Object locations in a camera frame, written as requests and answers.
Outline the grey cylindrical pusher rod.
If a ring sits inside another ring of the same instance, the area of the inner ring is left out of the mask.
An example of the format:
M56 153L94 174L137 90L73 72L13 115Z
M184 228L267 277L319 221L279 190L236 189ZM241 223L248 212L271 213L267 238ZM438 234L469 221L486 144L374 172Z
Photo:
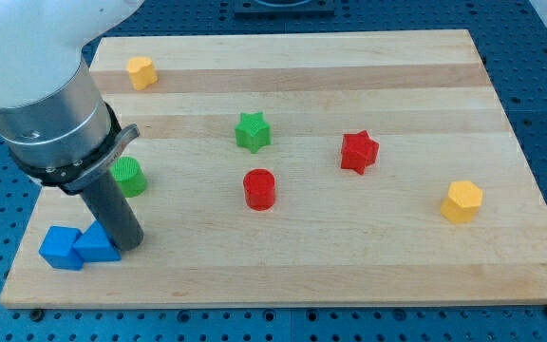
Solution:
M143 229L110 171L91 182L80 196L116 248L125 252L142 243Z

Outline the black clamp ring mount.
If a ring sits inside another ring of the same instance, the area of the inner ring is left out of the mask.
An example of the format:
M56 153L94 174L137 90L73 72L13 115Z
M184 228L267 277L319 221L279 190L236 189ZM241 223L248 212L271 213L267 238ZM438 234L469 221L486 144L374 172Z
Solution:
M103 176L120 157L124 149L140 136L138 126L133 123L121 128L113 108L104 103L111 121L109 132L103 142L87 156L63 166L34 166L23 161L20 155L9 154L19 168L31 179L46 187L60 187L68 195L77 195L89 184Z

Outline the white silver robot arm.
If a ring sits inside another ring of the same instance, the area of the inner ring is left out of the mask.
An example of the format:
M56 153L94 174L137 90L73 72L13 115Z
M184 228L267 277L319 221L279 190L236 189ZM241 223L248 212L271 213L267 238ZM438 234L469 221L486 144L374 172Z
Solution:
M143 230L110 168L140 131L120 126L82 50L140 6L0 0L0 136L32 179L80 195L122 251L138 247Z

